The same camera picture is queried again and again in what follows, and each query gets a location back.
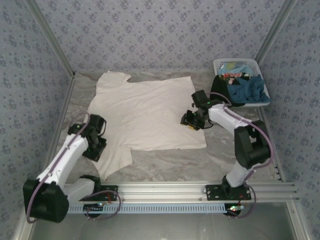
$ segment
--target fabric pile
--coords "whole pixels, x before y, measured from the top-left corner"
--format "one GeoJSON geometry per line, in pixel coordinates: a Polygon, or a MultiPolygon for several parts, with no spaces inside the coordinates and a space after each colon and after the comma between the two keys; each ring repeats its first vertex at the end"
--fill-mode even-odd
{"type": "Polygon", "coordinates": [[[261,75],[242,62],[225,63],[213,81],[212,92],[218,92],[231,100],[237,107],[244,104],[269,103],[270,98],[264,92],[265,81],[261,75]]]}

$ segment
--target patterned wallpaper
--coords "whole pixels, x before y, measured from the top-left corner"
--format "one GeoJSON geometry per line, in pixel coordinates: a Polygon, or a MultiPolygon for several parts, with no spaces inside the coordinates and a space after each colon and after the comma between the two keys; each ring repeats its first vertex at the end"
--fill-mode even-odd
{"type": "Polygon", "coordinates": [[[298,1],[261,71],[272,102],[265,112],[288,181],[297,182],[320,239],[320,1],[298,1]]]}
{"type": "Polygon", "coordinates": [[[73,70],[210,69],[253,58],[283,0],[37,0],[73,70]]]}
{"type": "Polygon", "coordinates": [[[0,8],[0,239],[11,239],[22,186],[47,154],[69,78],[23,0],[0,8]]]}

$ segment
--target laundry basket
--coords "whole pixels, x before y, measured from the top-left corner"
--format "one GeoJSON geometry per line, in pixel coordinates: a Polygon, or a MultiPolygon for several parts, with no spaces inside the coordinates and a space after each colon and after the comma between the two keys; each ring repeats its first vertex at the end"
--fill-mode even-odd
{"type": "MultiPolygon", "coordinates": [[[[252,69],[252,71],[254,72],[255,75],[260,74],[261,77],[263,78],[261,71],[260,71],[260,68],[258,66],[258,63],[256,62],[256,60],[250,59],[250,58],[220,58],[220,59],[216,59],[213,61],[215,75],[218,75],[218,69],[220,69],[223,64],[234,63],[234,62],[241,62],[241,63],[248,65],[252,69]]],[[[263,91],[270,98],[266,85],[264,85],[263,91]]],[[[258,108],[258,107],[262,107],[262,106],[267,106],[267,105],[269,105],[269,103],[270,102],[246,103],[245,105],[243,105],[241,107],[242,108],[243,107],[245,107],[245,108],[258,108]]]]}

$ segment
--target purple cable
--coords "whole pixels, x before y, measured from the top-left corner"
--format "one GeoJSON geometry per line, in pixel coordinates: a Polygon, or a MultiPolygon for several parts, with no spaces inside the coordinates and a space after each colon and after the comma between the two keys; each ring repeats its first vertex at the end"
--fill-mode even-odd
{"type": "Polygon", "coordinates": [[[265,164],[262,164],[262,165],[260,165],[260,166],[256,166],[255,168],[252,168],[252,170],[250,171],[250,173],[249,173],[249,174],[244,178],[244,180],[243,180],[243,185],[244,185],[245,187],[249,187],[249,188],[252,190],[252,193],[253,193],[253,196],[254,196],[254,203],[253,203],[253,206],[252,206],[252,208],[250,209],[250,211],[247,212],[245,215],[235,216],[235,217],[234,217],[234,218],[237,218],[237,219],[243,219],[243,218],[249,216],[249,215],[253,212],[253,209],[255,208],[255,205],[256,205],[256,203],[257,203],[256,192],[254,191],[254,189],[253,189],[250,185],[248,185],[248,184],[246,183],[246,181],[251,177],[251,175],[254,173],[254,171],[255,171],[256,169],[260,169],[260,168],[267,167],[267,166],[269,166],[269,165],[273,162],[274,156],[275,156],[275,151],[274,151],[274,148],[273,148],[273,146],[272,146],[272,143],[271,143],[269,137],[267,136],[267,134],[266,134],[261,128],[257,127],[256,125],[254,125],[254,124],[253,124],[252,122],[250,122],[250,121],[247,121],[247,120],[245,120],[245,119],[242,119],[241,117],[238,117],[237,115],[232,114],[231,112],[229,112],[229,110],[227,110],[227,109],[228,109],[227,107],[231,107],[231,106],[232,106],[232,103],[231,103],[231,101],[230,101],[226,96],[224,96],[224,95],[222,95],[221,93],[218,93],[218,92],[210,92],[210,94],[214,94],[214,95],[218,95],[218,96],[220,96],[220,97],[223,97],[223,98],[228,102],[228,103],[225,103],[224,106],[223,106],[223,110],[225,111],[225,113],[227,113],[227,114],[228,114],[229,116],[231,116],[232,118],[234,118],[234,119],[236,119],[236,120],[239,120],[239,121],[241,121],[241,122],[243,122],[243,123],[245,123],[245,124],[248,124],[248,125],[250,125],[251,127],[253,127],[254,129],[256,129],[256,130],[265,138],[266,142],[268,143],[269,149],[270,149],[270,159],[269,159],[269,161],[267,161],[265,164]]]}
{"type": "Polygon", "coordinates": [[[90,114],[89,113],[85,113],[86,115],[88,115],[88,120],[86,121],[86,123],[83,125],[83,127],[80,129],[80,131],[77,132],[77,134],[71,139],[71,141],[66,145],[66,147],[64,148],[64,150],[61,152],[61,154],[59,155],[59,157],[56,159],[56,161],[54,162],[54,164],[52,165],[52,167],[50,168],[48,174],[41,180],[41,182],[38,184],[38,186],[36,186],[35,190],[33,191],[28,207],[26,209],[26,221],[28,224],[33,224],[37,221],[37,219],[31,220],[30,219],[30,212],[31,212],[31,207],[32,207],[32,203],[35,200],[35,197],[39,191],[39,189],[41,188],[41,186],[44,184],[44,182],[48,179],[49,174],[51,174],[56,166],[58,165],[58,163],[60,162],[61,158],[65,155],[66,151],[68,150],[68,148],[70,147],[70,145],[75,141],[75,139],[85,130],[85,128],[88,126],[89,121],[90,121],[90,114]]]}
{"type": "Polygon", "coordinates": [[[94,208],[94,206],[91,206],[91,207],[89,207],[89,208],[86,210],[86,213],[85,213],[85,215],[86,215],[86,217],[88,218],[88,220],[94,220],[94,221],[95,221],[95,220],[98,220],[98,221],[100,221],[100,220],[107,220],[107,219],[110,219],[110,218],[114,217],[115,215],[117,215],[118,212],[120,211],[122,202],[121,202],[121,197],[120,197],[119,193],[117,193],[116,191],[112,191],[112,190],[98,191],[98,192],[95,192],[95,193],[93,193],[93,194],[91,194],[91,195],[89,195],[89,196],[86,196],[86,197],[84,197],[84,198],[86,199],[86,198],[89,198],[89,197],[93,197],[93,196],[96,196],[96,195],[99,195],[99,194],[105,194],[105,193],[112,193],[112,194],[114,194],[114,195],[116,195],[116,196],[118,197],[118,199],[119,199],[118,208],[116,209],[116,211],[115,211],[114,213],[112,213],[111,215],[108,215],[108,216],[106,216],[106,217],[92,218],[92,217],[89,217],[89,212],[90,212],[90,210],[91,210],[92,208],[94,208]]]}

